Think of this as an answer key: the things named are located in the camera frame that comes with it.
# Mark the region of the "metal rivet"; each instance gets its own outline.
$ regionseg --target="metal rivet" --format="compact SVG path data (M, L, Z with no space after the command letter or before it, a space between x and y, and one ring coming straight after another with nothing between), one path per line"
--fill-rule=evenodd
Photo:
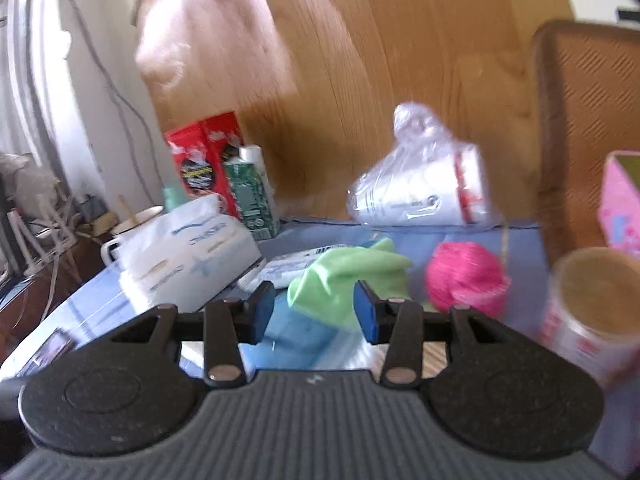
M411 384L418 378L418 375L411 368L399 366L391 368L385 377L387 381L393 384Z
M212 381L234 381L242 372L235 365L217 365L209 369L209 379Z

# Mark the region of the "white mug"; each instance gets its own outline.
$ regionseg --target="white mug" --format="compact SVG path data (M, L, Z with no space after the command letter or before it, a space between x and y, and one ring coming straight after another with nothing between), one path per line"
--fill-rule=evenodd
M114 245L122 245L126 240L131 238L137 228L156 218L162 211L164 211L164 207L161 205L150 207L136 214L137 223L132 218L129 218L123 223L116 225L116 227L111 230L113 240L109 240L100 248L100 256L102 257L104 265L109 267L113 263L111 248Z

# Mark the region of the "wooden panel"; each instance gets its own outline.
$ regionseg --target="wooden panel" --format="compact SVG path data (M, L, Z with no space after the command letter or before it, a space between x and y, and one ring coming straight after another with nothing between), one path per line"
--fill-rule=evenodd
M527 45L567 0L144 0L136 60L164 131L229 109L285 214L343 218L400 102L486 150L508 216L532 214Z

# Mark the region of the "plastic bag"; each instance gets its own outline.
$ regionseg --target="plastic bag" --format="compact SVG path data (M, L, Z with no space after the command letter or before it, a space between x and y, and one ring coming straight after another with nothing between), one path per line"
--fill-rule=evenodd
M353 218L375 226L495 224L479 148L456 141L425 105L394 113L393 150L348 192Z
M171 303L194 312L235 282L261 254L249 229L207 195L134 231L116 249L120 286L137 313Z

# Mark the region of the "wooden stick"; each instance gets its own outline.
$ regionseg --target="wooden stick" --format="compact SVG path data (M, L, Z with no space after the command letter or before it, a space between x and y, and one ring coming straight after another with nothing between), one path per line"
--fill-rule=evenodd
M136 214L129 207L129 203L125 200L125 198L122 195L118 195L118 200L120 201L120 204L122 204L124 211L126 211L127 214L129 215L129 218L131 218L133 225L140 225L140 220L138 220L138 217L136 216Z

